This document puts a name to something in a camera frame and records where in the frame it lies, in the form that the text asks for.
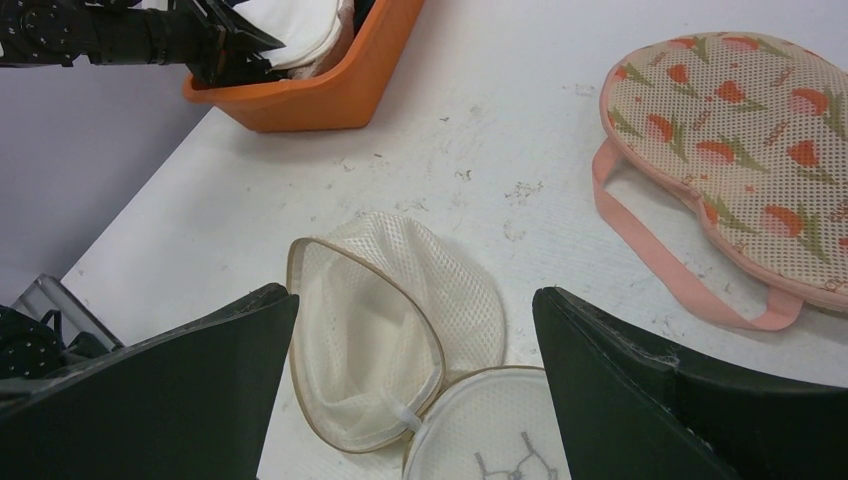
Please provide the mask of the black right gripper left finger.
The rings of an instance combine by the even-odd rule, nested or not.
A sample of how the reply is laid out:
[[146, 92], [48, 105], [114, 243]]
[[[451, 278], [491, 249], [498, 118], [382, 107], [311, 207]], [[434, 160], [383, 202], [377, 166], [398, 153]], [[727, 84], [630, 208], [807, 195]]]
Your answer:
[[2, 477], [256, 478], [298, 307], [270, 283], [41, 378], [5, 364]]

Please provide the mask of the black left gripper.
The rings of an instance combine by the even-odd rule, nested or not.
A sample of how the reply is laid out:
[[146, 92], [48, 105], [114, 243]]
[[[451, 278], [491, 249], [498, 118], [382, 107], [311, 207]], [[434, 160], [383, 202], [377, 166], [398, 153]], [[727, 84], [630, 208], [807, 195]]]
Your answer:
[[96, 38], [87, 54], [93, 65], [182, 64], [212, 84], [219, 67], [285, 46], [226, 1], [169, 1], [164, 10], [142, 9], [137, 1], [88, 1], [86, 12]]

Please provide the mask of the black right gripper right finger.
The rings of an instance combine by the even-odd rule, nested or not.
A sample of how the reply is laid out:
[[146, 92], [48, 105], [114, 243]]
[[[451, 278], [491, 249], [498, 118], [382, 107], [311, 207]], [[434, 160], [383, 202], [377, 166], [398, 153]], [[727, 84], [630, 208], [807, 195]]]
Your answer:
[[847, 392], [699, 353], [559, 287], [536, 336], [575, 479], [843, 479]]

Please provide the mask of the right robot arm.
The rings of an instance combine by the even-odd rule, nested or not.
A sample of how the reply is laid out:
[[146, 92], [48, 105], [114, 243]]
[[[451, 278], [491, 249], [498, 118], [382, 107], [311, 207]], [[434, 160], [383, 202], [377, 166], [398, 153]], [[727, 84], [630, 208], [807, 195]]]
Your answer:
[[[145, 342], [62, 338], [1, 310], [5, 479], [253, 479], [297, 295], [270, 283]], [[843, 479], [847, 392], [730, 364], [561, 289], [537, 291], [543, 367], [451, 386], [406, 479]]]

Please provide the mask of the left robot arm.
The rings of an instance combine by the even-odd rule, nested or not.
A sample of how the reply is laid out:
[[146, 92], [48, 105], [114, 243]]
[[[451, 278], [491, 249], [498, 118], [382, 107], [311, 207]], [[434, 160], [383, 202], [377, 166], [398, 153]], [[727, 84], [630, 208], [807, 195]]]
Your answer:
[[9, 0], [1, 4], [1, 65], [70, 67], [182, 64], [208, 87], [281, 80], [264, 53], [283, 42], [253, 26], [225, 1]]

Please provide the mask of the white bra black trim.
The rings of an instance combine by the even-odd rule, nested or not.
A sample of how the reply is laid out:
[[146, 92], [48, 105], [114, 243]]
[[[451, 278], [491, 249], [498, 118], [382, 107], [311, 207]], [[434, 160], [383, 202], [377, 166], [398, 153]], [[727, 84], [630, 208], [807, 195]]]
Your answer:
[[284, 44], [260, 55], [275, 70], [304, 67], [328, 53], [339, 40], [341, 12], [350, 3], [338, 0], [234, 1], [231, 8], [254, 27]]

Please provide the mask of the white mesh laundry bag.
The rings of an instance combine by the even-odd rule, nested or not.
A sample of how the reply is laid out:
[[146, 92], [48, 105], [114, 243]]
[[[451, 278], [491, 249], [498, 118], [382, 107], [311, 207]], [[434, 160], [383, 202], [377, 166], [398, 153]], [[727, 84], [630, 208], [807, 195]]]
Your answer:
[[289, 365], [327, 445], [402, 444], [405, 479], [566, 479], [547, 376], [509, 365], [490, 279], [422, 223], [370, 212], [295, 240]]

